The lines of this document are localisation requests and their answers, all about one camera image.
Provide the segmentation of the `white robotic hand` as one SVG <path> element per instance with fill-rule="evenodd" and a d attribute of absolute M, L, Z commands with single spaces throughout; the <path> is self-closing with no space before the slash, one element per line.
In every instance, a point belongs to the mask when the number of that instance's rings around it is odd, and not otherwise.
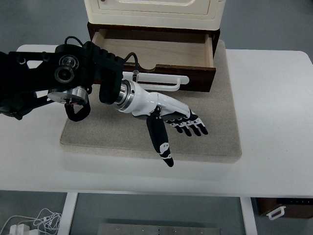
<path fill-rule="evenodd" d="M 148 116 L 146 124 L 153 147 L 169 167 L 174 166 L 174 160 L 171 156 L 165 124 L 158 113 L 153 113 L 155 108 L 161 108 L 160 116 L 164 120 L 188 119 L 186 122 L 171 124 L 179 133 L 191 137 L 190 130 L 192 130 L 196 136 L 208 135 L 206 126 L 188 105 L 161 93 L 148 92 L 133 81 L 122 80 L 118 99 L 113 106 L 118 111 L 131 113 L 135 117 Z"/>

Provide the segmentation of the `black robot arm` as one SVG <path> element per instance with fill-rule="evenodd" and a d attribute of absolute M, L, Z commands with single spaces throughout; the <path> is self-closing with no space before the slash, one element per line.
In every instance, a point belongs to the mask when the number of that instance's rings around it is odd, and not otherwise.
<path fill-rule="evenodd" d="M 0 112 L 18 120 L 33 109 L 63 103 L 72 121 L 90 114 L 89 95 L 100 82 L 99 100 L 123 113 L 146 121 L 155 151 L 173 166 L 165 124 L 187 136 L 207 134 L 202 120 L 185 104 L 137 83 L 135 65 L 131 80 L 124 79 L 127 58 L 121 58 L 88 41 L 64 43 L 50 52 L 16 52 L 0 55 Z"/>

